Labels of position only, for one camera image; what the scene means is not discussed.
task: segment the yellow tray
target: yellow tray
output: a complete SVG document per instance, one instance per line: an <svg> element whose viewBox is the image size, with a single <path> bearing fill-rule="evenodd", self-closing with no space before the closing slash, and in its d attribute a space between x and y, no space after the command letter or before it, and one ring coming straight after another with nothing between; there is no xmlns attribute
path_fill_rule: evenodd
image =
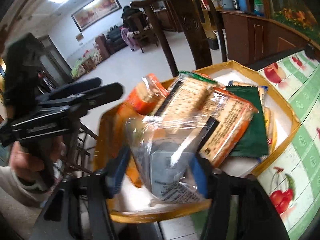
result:
<svg viewBox="0 0 320 240"><path fill-rule="evenodd" d="M224 85L228 84L228 80L237 80L258 85L266 85L269 87L266 104L275 112L276 115L278 115L276 120L278 142L276 149L263 162L254 165L253 169L251 169L250 173L258 176L281 155L297 132L300 122L293 109L280 95L280 93L264 77L259 75L258 72L244 67L235 61L208 66L199 69L198 72L211 76ZM168 88L172 80L173 79L162 82L162 85L165 88ZM110 158L108 155L107 138L110 134L110 123L112 123L113 116L115 115L118 107L119 106L116 106L105 112L100 119L99 136L95 149L95 156L93 158L94 169L103 168ZM209 208L211 203L211 200L206 200L200 203L191 204L157 204L152 207L141 205L143 207L138 207L137 210L126 210L126 208L123 208L121 204L119 204L119 199L121 200L125 198L121 195L123 193L125 193L126 197L129 199L139 199L138 196L148 194L145 188L136 189L129 182L128 178L124 178L120 196L117 199L107 201L111 219L119 223L149 223L186 216Z"/></svg>

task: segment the wall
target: wall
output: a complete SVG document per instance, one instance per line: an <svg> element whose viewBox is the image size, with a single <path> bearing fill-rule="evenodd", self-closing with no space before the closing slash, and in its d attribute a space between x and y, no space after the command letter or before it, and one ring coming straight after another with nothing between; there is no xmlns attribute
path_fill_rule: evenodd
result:
<svg viewBox="0 0 320 240"><path fill-rule="evenodd" d="M80 42L76 40L76 35L80 33L79 29L77 28L76 24L74 23L71 15L75 13L79 8L82 8L86 4L90 3L93 0L86 0L83 2L82 5L79 5L74 11L70 11L69 15L66 15L57 25L55 25L51 31L49 32L49 36L52 39L53 43L64 57L67 60L74 52L76 52L80 46L83 44L88 43L98 36L100 33L105 33L110 27L114 25L119 25L122 23L121 15L123 13L123 9L120 9L101 20L97 21L95 24L91 25L87 29L82 32L84 39ZM126 5L129 5L131 1L134 0L118 0L121 7L123 8Z"/></svg>

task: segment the small wall picture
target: small wall picture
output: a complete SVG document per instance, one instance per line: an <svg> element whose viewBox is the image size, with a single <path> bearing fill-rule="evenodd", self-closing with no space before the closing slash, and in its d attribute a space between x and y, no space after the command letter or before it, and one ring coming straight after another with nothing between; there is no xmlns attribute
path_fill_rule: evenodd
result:
<svg viewBox="0 0 320 240"><path fill-rule="evenodd" d="M72 15L80 31L88 28L103 17L119 10L118 0L94 0Z"/></svg>

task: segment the painting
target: painting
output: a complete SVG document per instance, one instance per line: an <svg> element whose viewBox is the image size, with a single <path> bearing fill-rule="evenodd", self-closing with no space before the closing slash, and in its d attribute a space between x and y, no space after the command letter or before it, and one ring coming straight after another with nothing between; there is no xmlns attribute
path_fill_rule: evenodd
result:
<svg viewBox="0 0 320 240"><path fill-rule="evenodd" d="M72 15L80 31L88 28L103 17L119 10L118 0L94 0Z"/></svg>

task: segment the white floor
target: white floor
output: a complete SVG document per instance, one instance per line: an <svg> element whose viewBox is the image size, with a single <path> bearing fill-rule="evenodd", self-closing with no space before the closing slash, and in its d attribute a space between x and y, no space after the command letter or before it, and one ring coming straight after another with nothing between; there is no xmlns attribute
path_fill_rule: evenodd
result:
<svg viewBox="0 0 320 240"><path fill-rule="evenodd" d="M195 62L193 60L190 47L184 33L166 33L170 48L178 66L178 70L193 70ZM123 101L141 77L148 73L154 73L160 81L172 78L171 71L161 46L150 45L141 50L132 52L126 47L110 58L103 61L97 68L89 74L84 75L79 81L94 77L102 79L103 84L119 82L124 86L125 92L121 100L92 109L81 119L94 133L98 134L100 116L108 109ZM221 56L219 50L211 50L212 63L220 63Z"/></svg>

